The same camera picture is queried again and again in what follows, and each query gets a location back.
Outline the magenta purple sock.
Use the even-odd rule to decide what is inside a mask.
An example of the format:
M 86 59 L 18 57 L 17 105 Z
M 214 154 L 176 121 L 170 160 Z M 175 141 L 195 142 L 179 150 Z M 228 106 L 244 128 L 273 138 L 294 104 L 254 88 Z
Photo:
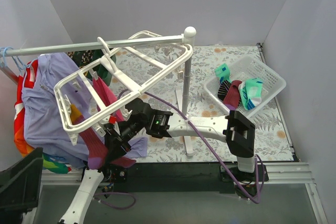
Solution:
M 230 110 L 236 110 L 240 103 L 240 93 L 239 85 L 241 84 L 240 80 L 232 81 L 227 94 L 225 95 L 223 104 Z
M 116 157 L 112 157 L 112 160 L 109 160 L 109 151 L 107 147 L 102 143 L 91 127 L 79 133 L 79 135 L 83 139 L 89 151 L 89 169 L 100 169 L 103 168 L 105 164 L 113 164 L 123 168 L 129 168 L 136 163 L 136 160 L 120 156 L 119 154 L 117 154 Z

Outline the teal patterned sock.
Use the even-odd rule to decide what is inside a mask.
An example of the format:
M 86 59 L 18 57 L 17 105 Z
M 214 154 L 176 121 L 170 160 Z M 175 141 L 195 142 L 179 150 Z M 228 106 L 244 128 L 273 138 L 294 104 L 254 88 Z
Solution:
M 224 81 L 228 81 L 229 83 L 232 82 L 230 80 L 230 69 L 226 63 L 220 65 L 214 71 L 217 78 L 219 79 L 220 84 L 222 84 Z

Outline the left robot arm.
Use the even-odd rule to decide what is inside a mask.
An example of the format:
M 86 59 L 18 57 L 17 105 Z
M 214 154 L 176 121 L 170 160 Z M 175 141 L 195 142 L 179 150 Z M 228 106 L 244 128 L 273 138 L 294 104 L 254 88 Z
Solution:
M 1 223 L 23 223 L 25 215 L 38 207 L 42 187 L 43 152 L 35 149 L 1 171 Z M 83 223 L 91 200 L 101 182 L 111 178 L 105 164 L 87 169 L 77 192 L 58 223 Z

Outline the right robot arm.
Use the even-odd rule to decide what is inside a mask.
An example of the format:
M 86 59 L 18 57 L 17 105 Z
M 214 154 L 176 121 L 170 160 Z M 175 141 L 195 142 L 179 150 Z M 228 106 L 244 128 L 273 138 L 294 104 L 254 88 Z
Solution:
M 231 154 L 237 158 L 237 174 L 224 167 L 226 174 L 234 181 L 248 181 L 255 176 L 255 181 L 265 180 L 266 170 L 258 155 L 254 153 L 255 125 L 238 111 L 230 111 L 227 116 L 215 118 L 187 118 L 180 110 L 175 113 L 151 108 L 139 98 L 117 101 L 101 110 L 104 115 L 110 115 L 126 106 L 130 116 L 120 122 L 120 132 L 107 128 L 113 143 L 126 150 L 126 144 L 140 130 L 145 129 L 147 135 L 155 138 L 198 136 L 209 146 L 207 138 L 227 144 Z

